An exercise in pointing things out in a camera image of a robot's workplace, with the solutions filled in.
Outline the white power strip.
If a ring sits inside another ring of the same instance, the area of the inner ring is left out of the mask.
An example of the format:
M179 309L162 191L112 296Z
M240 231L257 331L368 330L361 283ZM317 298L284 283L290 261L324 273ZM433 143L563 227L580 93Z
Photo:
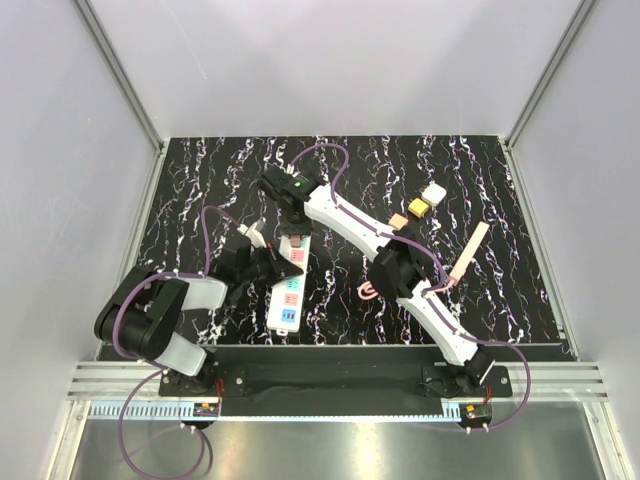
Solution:
M301 325L311 238L302 236L301 239L300 248L293 248L288 237L282 237L279 245L279 253L285 259L305 270L303 275L280 281L272 287L266 326L282 337L298 333Z

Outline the orange plug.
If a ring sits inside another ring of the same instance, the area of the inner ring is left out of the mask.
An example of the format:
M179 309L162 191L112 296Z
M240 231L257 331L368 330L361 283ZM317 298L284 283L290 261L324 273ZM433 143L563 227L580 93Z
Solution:
M404 217L403 215L400 215L398 213L395 213L392 215L392 217L389 219L388 224L394 229L394 230L401 230L404 227L406 227L408 225L409 221L406 217Z

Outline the yellow plug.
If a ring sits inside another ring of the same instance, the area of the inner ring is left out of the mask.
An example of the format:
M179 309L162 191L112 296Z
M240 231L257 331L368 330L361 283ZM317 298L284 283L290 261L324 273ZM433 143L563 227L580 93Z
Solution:
M408 205L408 212L416 218L424 218L430 206L420 198L412 200Z

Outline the white square plug adapter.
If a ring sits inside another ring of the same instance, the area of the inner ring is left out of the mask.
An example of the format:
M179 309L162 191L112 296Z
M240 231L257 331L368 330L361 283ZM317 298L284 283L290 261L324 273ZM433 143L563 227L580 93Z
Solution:
M421 192L421 199L431 207L437 207L446 197L447 190L438 185L431 183Z

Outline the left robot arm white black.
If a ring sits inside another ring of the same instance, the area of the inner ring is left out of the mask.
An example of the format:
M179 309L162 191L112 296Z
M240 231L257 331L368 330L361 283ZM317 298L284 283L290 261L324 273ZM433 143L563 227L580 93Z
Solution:
M123 357L179 375L190 393L203 396L220 384L215 355L176 331L181 313L216 311L251 285L273 287L303 273L272 243L255 247L247 237L225 246L202 274L135 266L98 314L94 335Z

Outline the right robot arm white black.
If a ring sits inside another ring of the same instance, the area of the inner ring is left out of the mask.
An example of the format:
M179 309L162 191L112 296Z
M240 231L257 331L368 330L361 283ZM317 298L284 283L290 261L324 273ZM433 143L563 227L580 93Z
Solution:
M407 310L426 330L455 370L460 393L472 397L488 387L495 360L438 298L427 278L427 266L436 259L409 226L395 230L373 219L327 184L286 176L282 181L261 178L259 186L283 212L324 225L365 255L374 290Z

